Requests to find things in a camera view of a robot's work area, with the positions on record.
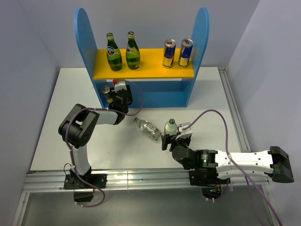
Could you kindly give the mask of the clear water bottle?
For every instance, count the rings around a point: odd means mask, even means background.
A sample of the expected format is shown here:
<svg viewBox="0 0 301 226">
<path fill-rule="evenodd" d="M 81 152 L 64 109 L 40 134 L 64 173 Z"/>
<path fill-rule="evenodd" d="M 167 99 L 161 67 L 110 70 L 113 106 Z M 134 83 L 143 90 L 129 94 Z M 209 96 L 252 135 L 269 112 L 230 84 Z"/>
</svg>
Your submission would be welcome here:
<svg viewBox="0 0 301 226">
<path fill-rule="evenodd" d="M 175 135 L 177 134 L 177 124 L 175 123 L 174 119 L 170 119 L 164 125 L 164 135 Z"/>
<path fill-rule="evenodd" d="M 138 117 L 134 118 L 134 122 L 138 125 L 139 130 L 150 139 L 157 141 L 161 137 L 160 130 L 152 123 Z"/>
</svg>

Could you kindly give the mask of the black can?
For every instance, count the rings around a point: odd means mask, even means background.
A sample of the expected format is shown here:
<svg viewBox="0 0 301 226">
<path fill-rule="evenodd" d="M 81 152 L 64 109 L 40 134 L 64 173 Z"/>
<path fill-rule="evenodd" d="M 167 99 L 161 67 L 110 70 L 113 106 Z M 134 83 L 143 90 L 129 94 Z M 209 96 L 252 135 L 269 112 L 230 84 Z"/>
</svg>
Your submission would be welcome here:
<svg viewBox="0 0 301 226">
<path fill-rule="evenodd" d="M 101 89 L 102 94 L 104 95 L 104 97 L 106 98 L 108 103 L 111 103 L 113 101 L 112 97 L 111 97 L 111 87 L 108 85 L 105 85 L 102 87 Z"/>
</svg>

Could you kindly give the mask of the green glass bottle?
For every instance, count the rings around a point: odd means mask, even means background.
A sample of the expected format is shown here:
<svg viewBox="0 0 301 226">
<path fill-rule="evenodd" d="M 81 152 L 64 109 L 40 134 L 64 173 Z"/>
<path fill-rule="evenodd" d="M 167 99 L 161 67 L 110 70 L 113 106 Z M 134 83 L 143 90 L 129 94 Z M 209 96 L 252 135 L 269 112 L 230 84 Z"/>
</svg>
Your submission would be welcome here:
<svg viewBox="0 0 301 226">
<path fill-rule="evenodd" d="M 109 67 L 113 71 L 120 71 L 122 69 L 122 56 L 120 49 L 118 48 L 113 33 L 109 32 L 106 35 L 107 37 L 107 49 L 106 49 L 106 56 Z"/>
<path fill-rule="evenodd" d="M 131 70 L 138 69 L 140 66 L 141 56 L 140 51 L 135 41 L 135 34 L 133 31 L 127 33 L 128 42 L 126 48 L 126 62 Z"/>
</svg>

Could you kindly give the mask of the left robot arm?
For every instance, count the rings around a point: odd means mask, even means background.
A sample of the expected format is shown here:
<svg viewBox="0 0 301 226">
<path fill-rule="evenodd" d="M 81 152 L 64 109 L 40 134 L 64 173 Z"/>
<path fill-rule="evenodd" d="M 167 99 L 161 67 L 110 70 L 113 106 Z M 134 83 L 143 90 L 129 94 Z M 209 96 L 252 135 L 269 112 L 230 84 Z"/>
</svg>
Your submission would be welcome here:
<svg viewBox="0 0 301 226">
<path fill-rule="evenodd" d="M 58 128 L 59 135 L 71 152 L 71 168 L 66 175 L 65 189 L 105 187 L 106 176 L 92 174 L 87 157 L 87 143 L 96 125 L 120 124 L 128 114 L 128 106 L 133 98 L 130 86 L 124 81 L 117 82 L 113 87 L 102 87 L 102 93 L 109 103 L 108 108 L 88 108 L 76 104 Z"/>
</svg>

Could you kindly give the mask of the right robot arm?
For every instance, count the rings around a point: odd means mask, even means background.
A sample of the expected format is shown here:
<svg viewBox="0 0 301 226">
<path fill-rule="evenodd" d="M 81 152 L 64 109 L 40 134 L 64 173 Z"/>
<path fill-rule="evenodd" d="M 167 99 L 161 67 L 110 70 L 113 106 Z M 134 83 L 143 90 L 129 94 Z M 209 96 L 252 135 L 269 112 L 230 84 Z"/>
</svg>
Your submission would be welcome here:
<svg viewBox="0 0 301 226">
<path fill-rule="evenodd" d="M 189 172 L 190 185 L 211 186 L 230 183 L 231 178 L 270 177 L 276 183 L 294 182 L 288 153 L 278 146 L 255 153 L 230 153 L 218 150 L 192 150 L 191 137 L 163 135 L 162 150 L 168 149 L 175 161 Z"/>
</svg>

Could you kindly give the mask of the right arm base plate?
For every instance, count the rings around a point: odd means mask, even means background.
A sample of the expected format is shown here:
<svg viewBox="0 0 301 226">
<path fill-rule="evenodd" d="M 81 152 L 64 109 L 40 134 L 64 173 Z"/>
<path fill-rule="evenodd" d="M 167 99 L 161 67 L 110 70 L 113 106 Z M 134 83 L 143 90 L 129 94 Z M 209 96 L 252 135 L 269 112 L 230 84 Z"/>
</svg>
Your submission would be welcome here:
<svg viewBox="0 0 301 226">
<path fill-rule="evenodd" d="M 189 178 L 191 186 L 211 187 L 219 184 L 230 184 L 229 178 L 220 179 L 215 171 L 190 170 Z"/>
</svg>

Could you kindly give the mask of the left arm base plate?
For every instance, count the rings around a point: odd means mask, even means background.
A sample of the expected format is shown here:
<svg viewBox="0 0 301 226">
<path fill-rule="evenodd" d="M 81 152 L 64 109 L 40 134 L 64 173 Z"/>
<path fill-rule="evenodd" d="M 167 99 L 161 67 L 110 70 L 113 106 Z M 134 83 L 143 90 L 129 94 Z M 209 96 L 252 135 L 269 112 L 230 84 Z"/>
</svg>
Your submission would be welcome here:
<svg viewBox="0 0 301 226">
<path fill-rule="evenodd" d="M 79 190 L 92 189 L 95 186 L 98 188 L 105 188 L 107 182 L 107 174 L 91 174 L 81 177 L 81 180 L 75 174 L 67 174 L 63 188 L 64 190 Z"/>
</svg>

